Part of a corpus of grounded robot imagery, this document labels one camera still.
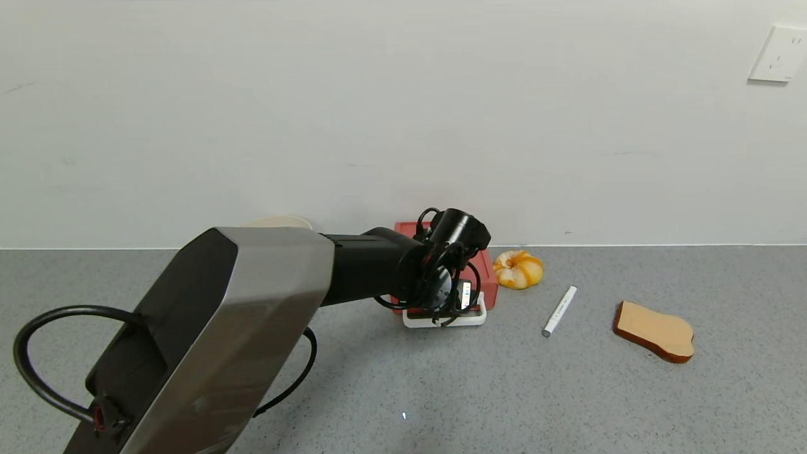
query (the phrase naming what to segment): red box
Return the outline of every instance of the red box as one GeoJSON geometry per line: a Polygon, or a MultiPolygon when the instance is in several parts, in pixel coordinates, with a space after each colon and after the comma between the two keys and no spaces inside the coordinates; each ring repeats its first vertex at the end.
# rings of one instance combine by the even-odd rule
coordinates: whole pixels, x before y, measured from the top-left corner
{"type": "MultiPolygon", "coordinates": [[[[395,231],[411,238],[415,236],[416,225],[417,222],[396,222],[395,231]]],[[[428,228],[429,223],[424,222],[423,226],[428,228]]],[[[485,293],[485,309],[491,310],[493,306],[496,305],[496,293],[499,291],[499,281],[496,279],[496,274],[493,272],[491,256],[487,253],[487,250],[481,250],[470,262],[474,264],[479,271],[479,277],[482,278],[482,291],[485,293]]],[[[472,289],[476,288],[476,276],[474,276],[474,272],[471,271],[469,267],[462,270],[459,277],[460,279],[469,280],[472,289]]],[[[395,298],[392,298],[392,304],[397,304],[397,302],[395,298]]]]}

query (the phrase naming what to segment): black cable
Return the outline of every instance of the black cable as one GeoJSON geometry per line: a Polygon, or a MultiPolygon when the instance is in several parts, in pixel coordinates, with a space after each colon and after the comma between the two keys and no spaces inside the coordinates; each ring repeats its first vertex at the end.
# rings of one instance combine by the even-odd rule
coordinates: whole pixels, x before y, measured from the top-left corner
{"type": "Polygon", "coordinates": [[[479,293],[482,291],[482,276],[479,275],[479,270],[477,270],[474,264],[471,262],[468,262],[468,267],[470,268],[471,271],[474,272],[474,277],[476,278],[476,291],[474,292],[474,295],[470,298],[470,304],[468,305],[468,307],[460,309],[459,313],[468,313],[473,308],[475,308],[476,301],[479,300],[479,293]]]}
{"type": "Polygon", "coordinates": [[[479,294],[482,291],[482,276],[479,275],[479,270],[476,269],[476,267],[474,266],[473,263],[468,262],[468,267],[470,267],[470,270],[474,272],[474,276],[476,278],[476,291],[474,292],[474,295],[471,297],[471,299],[469,301],[469,304],[468,304],[468,307],[466,307],[464,309],[459,309],[459,310],[454,310],[455,308],[452,307],[452,310],[450,312],[453,315],[452,315],[451,318],[449,318],[448,320],[446,320],[445,322],[442,322],[440,324],[440,326],[442,326],[442,327],[445,327],[445,326],[448,326],[448,325],[454,323],[454,321],[456,321],[457,318],[460,315],[462,315],[464,313],[469,313],[471,310],[473,310],[473,308],[475,308],[477,306],[477,301],[479,300],[479,294]]]}
{"type": "Polygon", "coordinates": [[[308,356],[308,363],[305,365],[303,373],[301,373],[297,377],[297,380],[295,380],[295,382],[292,383],[291,386],[286,388],[286,391],[283,391],[276,398],[272,399],[271,401],[268,401],[266,404],[259,406],[257,410],[255,410],[255,413],[253,413],[253,418],[261,416],[268,409],[272,408],[273,406],[276,406],[277,404],[282,402],[283,399],[285,399],[286,397],[289,397],[291,393],[293,393],[295,389],[297,389],[297,387],[300,386],[301,383],[303,383],[303,380],[305,380],[305,377],[311,371],[311,367],[314,365],[314,359],[316,359],[316,336],[314,335],[314,331],[307,326],[305,331],[303,331],[303,336],[308,338],[308,341],[311,342],[311,354],[308,356]]]}
{"type": "MultiPolygon", "coordinates": [[[[458,268],[454,272],[454,275],[451,277],[451,289],[449,290],[448,301],[449,301],[449,312],[452,313],[452,314],[454,314],[454,302],[455,301],[460,301],[459,300],[459,295],[457,293],[457,288],[459,287],[459,273],[460,273],[460,270],[458,268]]],[[[441,327],[446,327],[446,326],[454,323],[454,321],[457,320],[457,317],[458,317],[458,315],[454,314],[451,318],[449,318],[445,322],[442,322],[440,324],[440,326],[441,327]]],[[[435,313],[434,318],[432,319],[432,323],[436,323],[439,318],[440,318],[440,314],[435,313]]]]}
{"type": "Polygon", "coordinates": [[[442,266],[443,260],[445,259],[446,255],[449,253],[453,253],[456,250],[462,251],[462,243],[461,242],[453,242],[448,246],[442,248],[440,250],[440,254],[437,256],[436,259],[429,259],[429,269],[426,271],[426,276],[431,276],[433,273],[437,272],[437,269],[442,266]]]}
{"type": "Polygon", "coordinates": [[[391,302],[384,300],[380,296],[373,296],[373,299],[376,300],[376,302],[378,302],[380,305],[384,306],[387,309],[393,309],[393,310],[409,309],[408,304],[406,304],[406,305],[394,305],[391,302]]]}
{"type": "Polygon", "coordinates": [[[45,384],[31,365],[31,358],[28,357],[28,341],[31,340],[31,336],[39,328],[54,320],[77,315],[111,318],[135,326],[144,326],[140,315],[106,306],[79,305],[54,309],[34,318],[17,333],[17,338],[14,340],[14,364],[28,386],[42,400],[56,407],[59,411],[94,425],[93,413],[89,409],[67,400],[45,384]]]}
{"type": "Polygon", "coordinates": [[[439,212],[440,212],[440,210],[439,210],[438,208],[434,208],[434,207],[429,207],[429,208],[426,208],[426,209],[425,209],[425,210],[423,210],[423,212],[420,214],[420,217],[418,217],[418,218],[417,218],[417,224],[415,224],[415,239],[416,239],[417,241],[423,241],[423,240],[425,240],[425,237],[426,237],[426,229],[425,229],[425,228],[424,228],[424,226],[423,226],[423,219],[426,217],[426,215],[427,215],[427,214],[429,214],[429,213],[431,213],[431,212],[433,212],[433,213],[437,214],[437,213],[439,213],[439,212]]]}

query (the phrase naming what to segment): silver robot arm casing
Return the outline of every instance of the silver robot arm casing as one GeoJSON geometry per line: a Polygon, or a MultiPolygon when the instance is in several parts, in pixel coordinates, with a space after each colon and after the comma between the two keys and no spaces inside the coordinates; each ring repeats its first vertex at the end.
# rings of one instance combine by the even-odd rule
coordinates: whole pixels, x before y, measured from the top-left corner
{"type": "MultiPolygon", "coordinates": [[[[322,304],[332,241],[306,229],[213,230],[237,248],[224,297],[131,433],[93,452],[226,452],[322,304]]],[[[149,329],[159,338],[157,328],[149,329]]],[[[80,424],[65,453],[83,454],[86,426],[80,424]]]]}

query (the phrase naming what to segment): wall outlet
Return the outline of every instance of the wall outlet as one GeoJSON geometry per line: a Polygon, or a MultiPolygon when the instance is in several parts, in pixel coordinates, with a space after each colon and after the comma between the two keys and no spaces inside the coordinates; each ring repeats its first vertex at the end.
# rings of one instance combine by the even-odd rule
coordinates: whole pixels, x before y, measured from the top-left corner
{"type": "Polygon", "coordinates": [[[751,80],[790,82],[807,53],[807,30],[773,27],[748,76],[751,80]]]}

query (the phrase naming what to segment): speckled countertop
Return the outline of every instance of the speckled countertop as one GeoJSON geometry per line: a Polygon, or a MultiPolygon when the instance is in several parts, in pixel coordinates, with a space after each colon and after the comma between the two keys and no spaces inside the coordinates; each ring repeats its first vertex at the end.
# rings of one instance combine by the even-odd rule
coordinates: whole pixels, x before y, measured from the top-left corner
{"type": "MultiPolygon", "coordinates": [[[[323,308],[311,375],[231,452],[807,452],[807,247],[533,253],[544,283],[501,289],[479,328],[408,330],[369,301],[323,308]],[[577,296],[543,338],[570,284],[577,296]],[[669,364],[614,335],[623,299],[687,319],[692,361],[669,364]]],[[[172,255],[0,251],[0,452],[61,452],[74,427],[17,376],[16,330],[59,305],[132,308],[172,255]]],[[[32,358],[84,401],[84,377],[116,328],[59,321],[34,337],[32,358]]],[[[298,345],[270,394],[307,349],[298,345]]]]}

